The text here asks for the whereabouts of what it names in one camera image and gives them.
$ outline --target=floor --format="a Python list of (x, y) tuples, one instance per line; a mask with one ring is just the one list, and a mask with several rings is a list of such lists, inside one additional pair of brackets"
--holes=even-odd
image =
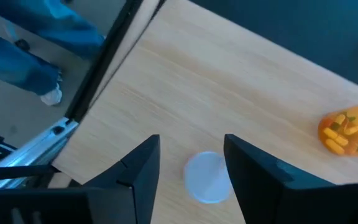
[[(98, 0), (92, 1), (92, 4), (87, 0), (74, 0), (68, 6), (106, 35), (124, 3), (125, 0)], [(4, 24), (6, 21), (0, 18), (0, 36), (12, 40)], [(28, 41), (31, 53), (63, 70), (63, 82), (60, 84), (63, 99), (59, 106), (46, 106), (35, 94), (0, 81), (0, 136), (5, 137), (8, 144), (21, 147), (65, 114), (90, 62), (20, 27), (14, 28), (18, 37)]]

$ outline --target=black frame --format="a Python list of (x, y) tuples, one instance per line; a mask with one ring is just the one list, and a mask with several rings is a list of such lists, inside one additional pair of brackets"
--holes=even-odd
[(358, 223), (358, 184), (335, 185), (233, 134), (224, 157), (247, 224)]
[(66, 118), (73, 119), (76, 122), (80, 122), (84, 118), (101, 80), (142, 2), (143, 0), (127, 0), (122, 7), (103, 43), (100, 53), (89, 68), (73, 101), (68, 107), (65, 114)]
[[(3, 167), (0, 178), (54, 172), (48, 166)], [(128, 223), (152, 218), (160, 173), (160, 136), (152, 135), (81, 187), (1, 189), (0, 223)]]

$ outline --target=orange plastic bag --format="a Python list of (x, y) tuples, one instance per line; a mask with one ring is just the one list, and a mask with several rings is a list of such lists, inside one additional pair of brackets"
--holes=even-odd
[(318, 134), (332, 153), (358, 156), (358, 105), (326, 115), (320, 121)]

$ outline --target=table surface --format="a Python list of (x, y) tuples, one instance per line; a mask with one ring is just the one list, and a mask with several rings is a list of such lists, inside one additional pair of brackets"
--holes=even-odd
[(358, 84), (358, 1), (190, 1)]
[(204, 205), (183, 166), (223, 153), (233, 133), (334, 183), (358, 182), (358, 158), (317, 138), (324, 114), (358, 104), (358, 86), (187, 0), (168, 0), (53, 163), (80, 183), (151, 134), (161, 137), (152, 223), (243, 223), (235, 196)]
[(142, 35), (143, 31), (149, 24), (154, 12), (157, 9), (159, 0), (143, 0), (139, 9), (136, 12), (128, 30), (125, 33), (125, 36), (122, 38), (119, 47), (117, 48), (116, 53), (114, 53), (114, 57), (112, 58), (109, 67), (107, 68), (106, 73), (101, 80), (98, 89), (93, 95), (93, 99), (90, 103), (91, 107), (93, 103), (98, 98), (99, 94), (102, 92), (104, 87), (107, 85), (108, 81), (115, 74), (117, 69), (119, 68), (122, 61), (125, 59), (127, 54), (131, 51), (131, 48), (135, 45), (136, 41)]

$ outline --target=person's leg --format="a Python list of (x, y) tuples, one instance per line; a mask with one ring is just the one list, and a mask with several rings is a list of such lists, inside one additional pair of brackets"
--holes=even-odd
[(59, 0), (0, 0), (0, 16), (83, 58), (92, 59), (104, 37)]
[(58, 73), (58, 68), (0, 38), (0, 80), (44, 96), (56, 91)]

